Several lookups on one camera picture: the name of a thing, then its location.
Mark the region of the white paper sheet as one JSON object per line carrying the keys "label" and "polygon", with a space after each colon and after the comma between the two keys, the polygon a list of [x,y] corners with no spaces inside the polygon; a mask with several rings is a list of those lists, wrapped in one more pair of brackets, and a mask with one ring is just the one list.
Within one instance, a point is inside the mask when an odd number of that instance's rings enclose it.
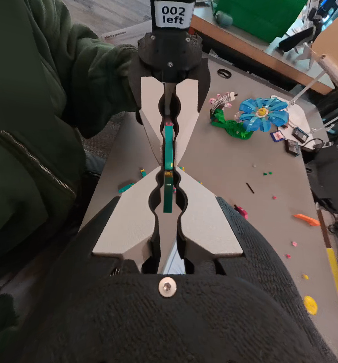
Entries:
{"label": "white paper sheet", "polygon": [[126,27],[124,29],[115,30],[102,34],[100,38],[105,42],[114,46],[132,45],[137,47],[138,41],[145,36],[146,33],[152,32],[152,21]]}

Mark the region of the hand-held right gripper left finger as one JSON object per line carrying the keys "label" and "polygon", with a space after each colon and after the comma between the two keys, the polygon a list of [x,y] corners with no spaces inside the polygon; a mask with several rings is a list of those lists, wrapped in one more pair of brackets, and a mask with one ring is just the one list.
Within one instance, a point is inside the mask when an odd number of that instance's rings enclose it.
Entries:
{"label": "hand-held right gripper left finger", "polygon": [[161,259],[158,216],[161,203],[161,166],[119,197],[92,253],[133,260],[141,271],[157,274]]}

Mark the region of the green lego plant base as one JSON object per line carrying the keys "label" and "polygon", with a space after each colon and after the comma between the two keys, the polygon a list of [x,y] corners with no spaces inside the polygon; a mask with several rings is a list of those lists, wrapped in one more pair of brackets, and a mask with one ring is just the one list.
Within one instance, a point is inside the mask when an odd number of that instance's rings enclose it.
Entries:
{"label": "green lego plant base", "polygon": [[240,140],[248,140],[252,137],[254,131],[246,131],[242,122],[235,120],[226,120],[222,109],[215,109],[211,116],[211,125],[224,129],[231,137]]}

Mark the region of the person's left forearm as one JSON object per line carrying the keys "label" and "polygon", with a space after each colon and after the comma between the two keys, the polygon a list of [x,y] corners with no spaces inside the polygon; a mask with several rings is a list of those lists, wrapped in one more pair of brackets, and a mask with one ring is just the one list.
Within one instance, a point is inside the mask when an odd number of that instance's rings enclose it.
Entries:
{"label": "person's left forearm", "polygon": [[131,62],[138,54],[132,45],[111,46],[88,27],[61,28],[69,56],[69,88],[73,120],[80,134],[92,138],[112,116],[138,109],[129,85]]}

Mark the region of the black battery pack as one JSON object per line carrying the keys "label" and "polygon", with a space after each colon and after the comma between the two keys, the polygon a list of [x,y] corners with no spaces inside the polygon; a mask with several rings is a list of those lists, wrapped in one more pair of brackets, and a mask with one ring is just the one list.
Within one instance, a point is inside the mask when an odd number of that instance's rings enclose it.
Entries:
{"label": "black battery pack", "polygon": [[284,141],[284,145],[285,145],[285,152],[287,152],[288,154],[290,154],[293,157],[300,156],[301,148],[300,148],[298,142],[296,142],[294,140],[286,139]]}

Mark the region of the blue lego flower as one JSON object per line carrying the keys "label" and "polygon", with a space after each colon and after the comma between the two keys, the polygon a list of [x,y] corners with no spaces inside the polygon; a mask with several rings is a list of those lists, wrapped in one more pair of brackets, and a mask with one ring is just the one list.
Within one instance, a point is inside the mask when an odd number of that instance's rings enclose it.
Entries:
{"label": "blue lego flower", "polygon": [[247,133],[268,132],[272,126],[280,127],[288,123],[288,103],[277,97],[249,98],[239,106],[239,120]]}

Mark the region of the green bin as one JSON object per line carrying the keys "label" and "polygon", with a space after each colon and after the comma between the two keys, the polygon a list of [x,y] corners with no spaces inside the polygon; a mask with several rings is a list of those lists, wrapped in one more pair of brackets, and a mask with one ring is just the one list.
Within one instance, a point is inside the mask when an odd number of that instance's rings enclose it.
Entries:
{"label": "green bin", "polygon": [[302,12],[305,0],[220,0],[213,1],[213,15],[223,11],[237,27],[271,43],[282,37]]}

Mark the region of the black labelled battery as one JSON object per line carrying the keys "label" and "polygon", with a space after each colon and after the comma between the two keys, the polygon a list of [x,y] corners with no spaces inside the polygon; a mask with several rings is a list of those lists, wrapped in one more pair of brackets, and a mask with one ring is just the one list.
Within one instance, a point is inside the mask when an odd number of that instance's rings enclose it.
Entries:
{"label": "black labelled battery", "polygon": [[300,129],[299,127],[295,127],[291,133],[291,135],[300,143],[300,144],[305,144],[305,142],[308,140],[309,138],[309,134],[307,134],[306,132],[304,132],[302,129]]}

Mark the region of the wooden top desk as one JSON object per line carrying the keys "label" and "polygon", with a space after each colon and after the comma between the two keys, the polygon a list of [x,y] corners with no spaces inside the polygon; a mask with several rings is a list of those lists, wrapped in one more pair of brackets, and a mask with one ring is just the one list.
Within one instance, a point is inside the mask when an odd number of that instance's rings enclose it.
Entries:
{"label": "wooden top desk", "polygon": [[279,40],[267,43],[237,27],[219,27],[210,8],[194,10],[191,28],[203,39],[205,53],[212,51],[233,66],[282,89],[306,86],[322,72],[316,61],[308,69],[309,60],[298,60],[299,54],[293,50],[280,52]]}

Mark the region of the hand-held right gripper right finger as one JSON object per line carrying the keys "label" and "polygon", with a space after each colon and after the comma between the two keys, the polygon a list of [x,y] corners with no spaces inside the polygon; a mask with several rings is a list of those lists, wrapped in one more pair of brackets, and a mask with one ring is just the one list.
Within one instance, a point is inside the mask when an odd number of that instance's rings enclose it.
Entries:
{"label": "hand-held right gripper right finger", "polygon": [[177,250],[185,274],[205,261],[243,256],[243,249],[214,193],[176,167]]}

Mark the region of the person's green jacket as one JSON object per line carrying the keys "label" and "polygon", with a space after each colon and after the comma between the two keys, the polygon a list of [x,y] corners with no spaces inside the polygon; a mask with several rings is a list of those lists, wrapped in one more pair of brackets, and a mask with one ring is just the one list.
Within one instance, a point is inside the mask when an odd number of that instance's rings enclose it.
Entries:
{"label": "person's green jacket", "polygon": [[67,21],[62,1],[0,1],[0,280],[62,229],[81,192]]}

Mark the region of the pink blossom lego branch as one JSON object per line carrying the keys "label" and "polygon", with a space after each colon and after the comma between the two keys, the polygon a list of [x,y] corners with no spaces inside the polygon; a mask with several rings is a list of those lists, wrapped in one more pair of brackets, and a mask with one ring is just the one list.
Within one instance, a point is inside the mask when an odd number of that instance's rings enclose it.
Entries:
{"label": "pink blossom lego branch", "polygon": [[225,94],[217,94],[216,98],[210,98],[209,102],[211,105],[210,116],[213,116],[216,110],[223,110],[224,108],[231,108],[232,102],[235,101],[238,93],[226,92]]}

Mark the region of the black bag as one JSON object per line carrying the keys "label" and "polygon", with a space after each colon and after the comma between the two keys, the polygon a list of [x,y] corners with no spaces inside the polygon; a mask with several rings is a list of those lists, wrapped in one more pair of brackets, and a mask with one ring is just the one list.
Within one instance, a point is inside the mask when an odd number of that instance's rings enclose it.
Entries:
{"label": "black bag", "polygon": [[338,143],[318,144],[310,156],[307,176],[315,200],[338,214]]}

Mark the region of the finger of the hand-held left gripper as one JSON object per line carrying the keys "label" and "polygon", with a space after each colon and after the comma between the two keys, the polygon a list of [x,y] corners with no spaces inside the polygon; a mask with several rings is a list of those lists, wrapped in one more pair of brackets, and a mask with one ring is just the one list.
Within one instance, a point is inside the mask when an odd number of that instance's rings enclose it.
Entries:
{"label": "finger of the hand-held left gripper", "polygon": [[141,77],[141,109],[139,111],[151,150],[160,166],[163,165],[163,113],[159,109],[165,98],[165,86],[152,76]]}
{"label": "finger of the hand-held left gripper", "polygon": [[199,117],[198,87],[197,79],[185,79],[172,88],[174,100],[179,102],[179,113],[175,116],[178,130],[173,145],[174,167],[179,166]]}

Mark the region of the beige panel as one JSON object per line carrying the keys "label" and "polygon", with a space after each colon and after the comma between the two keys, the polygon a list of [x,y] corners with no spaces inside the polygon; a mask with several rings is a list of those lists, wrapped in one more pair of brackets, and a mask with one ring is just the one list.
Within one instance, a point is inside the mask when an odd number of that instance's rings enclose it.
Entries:
{"label": "beige panel", "polygon": [[313,42],[312,53],[316,62],[338,87],[338,17]]}

